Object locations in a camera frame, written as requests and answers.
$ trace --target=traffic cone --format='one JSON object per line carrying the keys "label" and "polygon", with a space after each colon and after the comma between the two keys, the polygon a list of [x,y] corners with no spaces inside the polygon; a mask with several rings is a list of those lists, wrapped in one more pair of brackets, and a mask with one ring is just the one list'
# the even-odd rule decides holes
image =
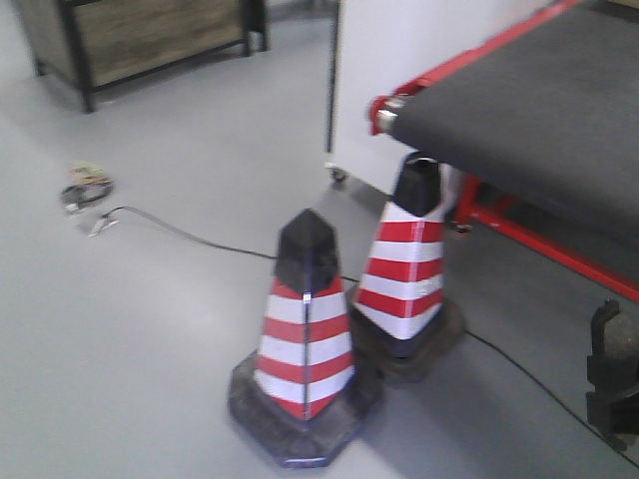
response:
{"label": "traffic cone", "polygon": [[355,345],[389,376],[421,378],[464,330],[458,307],[443,296],[446,200],[439,164],[409,155],[350,292]]}
{"label": "traffic cone", "polygon": [[320,467],[380,395],[353,354],[333,230],[304,210],[281,231],[262,339],[233,371],[231,413],[282,466]]}

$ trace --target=caster wheel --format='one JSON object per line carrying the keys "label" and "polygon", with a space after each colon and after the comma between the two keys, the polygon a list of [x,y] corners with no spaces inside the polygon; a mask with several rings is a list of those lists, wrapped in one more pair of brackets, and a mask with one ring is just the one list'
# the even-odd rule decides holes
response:
{"label": "caster wheel", "polygon": [[336,183],[343,183],[348,178],[348,173],[339,168],[331,168],[330,169],[330,177]]}
{"label": "caster wheel", "polygon": [[460,238],[466,238],[472,233],[471,225],[453,225],[455,234]]}

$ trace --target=black conveyor belt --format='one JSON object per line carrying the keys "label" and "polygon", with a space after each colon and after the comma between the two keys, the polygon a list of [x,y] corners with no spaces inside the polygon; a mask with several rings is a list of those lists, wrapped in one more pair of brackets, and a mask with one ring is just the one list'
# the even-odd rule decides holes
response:
{"label": "black conveyor belt", "polygon": [[390,133],[639,247],[639,10],[584,1],[422,90]]}

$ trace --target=cable connector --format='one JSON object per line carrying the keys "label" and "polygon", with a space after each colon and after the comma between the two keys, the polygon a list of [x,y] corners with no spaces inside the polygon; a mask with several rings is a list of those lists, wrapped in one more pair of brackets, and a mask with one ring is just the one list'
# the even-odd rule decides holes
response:
{"label": "cable connector", "polygon": [[118,221],[111,218],[111,216],[108,213],[104,213],[98,218],[98,220],[95,222],[95,224],[91,228],[91,231],[89,232],[89,238],[96,237],[105,229],[112,227],[117,222]]}

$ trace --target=gray floor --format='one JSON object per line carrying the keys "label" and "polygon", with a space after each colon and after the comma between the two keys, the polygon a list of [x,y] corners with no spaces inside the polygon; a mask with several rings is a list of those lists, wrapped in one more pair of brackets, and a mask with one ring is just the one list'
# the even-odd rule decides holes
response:
{"label": "gray floor", "polygon": [[[64,217],[57,195],[86,160],[117,181],[105,208],[136,206],[243,248],[274,252],[278,229],[315,207],[337,229],[343,273],[359,276],[384,197],[355,179],[336,189],[322,167],[330,19],[304,9],[277,19],[272,52],[127,84],[86,116],[73,92],[33,76],[0,1],[0,477],[637,477],[471,338],[422,383],[388,386],[329,468],[281,470],[226,410],[229,373],[259,339],[272,265],[126,214],[94,239]],[[621,246],[562,234],[639,264]],[[450,236],[446,258],[447,293],[469,327],[585,417],[589,318],[614,295],[480,227]],[[639,446],[628,455],[639,460]]]}

